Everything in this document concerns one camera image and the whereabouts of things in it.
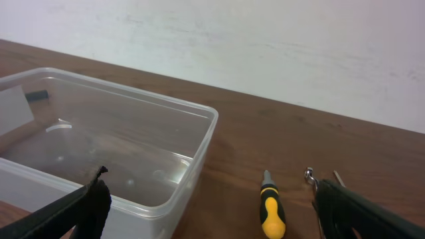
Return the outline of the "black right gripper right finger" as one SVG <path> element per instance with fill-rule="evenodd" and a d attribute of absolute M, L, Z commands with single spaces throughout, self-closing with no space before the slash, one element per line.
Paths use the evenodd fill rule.
<path fill-rule="evenodd" d="M 324 179 L 317 182 L 315 210 L 326 239 L 424 239 L 424 228 Z"/>

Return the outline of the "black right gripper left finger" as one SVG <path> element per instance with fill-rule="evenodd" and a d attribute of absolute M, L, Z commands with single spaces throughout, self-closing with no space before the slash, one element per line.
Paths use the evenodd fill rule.
<path fill-rule="evenodd" d="M 110 211 L 110 190 L 100 175 L 108 172 L 101 166 L 94 178 L 83 187 L 46 205 L 30 215 L 1 228 L 2 238 L 100 238 Z"/>

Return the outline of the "silver offset ring wrench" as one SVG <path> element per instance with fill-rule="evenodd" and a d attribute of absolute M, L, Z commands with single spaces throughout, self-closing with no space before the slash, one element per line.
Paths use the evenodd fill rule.
<path fill-rule="evenodd" d="M 313 169 L 311 167 L 307 167 L 305 169 L 305 171 L 304 171 L 304 178 L 305 178 L 305 181 L 309 185 L 312 186 L 313 195 L 316 196 L 317 188 L 318 188 L 318 180 L 313 176 Z M 325 235 L 324 235 L 324 232 L 323 232 L 323 228 L 322 228 L 322 225 L 321 225 L 319 214 L 317 212 L 317 205 L 315 203 L 315 199 L 313 199 L 312 205 L 313 205 L 313 208 L 315 209 L 316 214 L 317 214 L 317 221 L 318 221 L 318 225 L 319 225 L 320 238 L 321 239 L 325 239 Z"/>

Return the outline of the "stubby yellow black screwdriver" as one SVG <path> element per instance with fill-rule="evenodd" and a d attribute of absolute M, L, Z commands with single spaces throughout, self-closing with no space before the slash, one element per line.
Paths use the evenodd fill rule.
<path fill-rule="evenodd" d="M 260 222 L 269 239 L 282 239 L 286 232 L 284 208 L 280 202 L 279 190 L 268 170 L 264 171 L 260 189 Z"/>

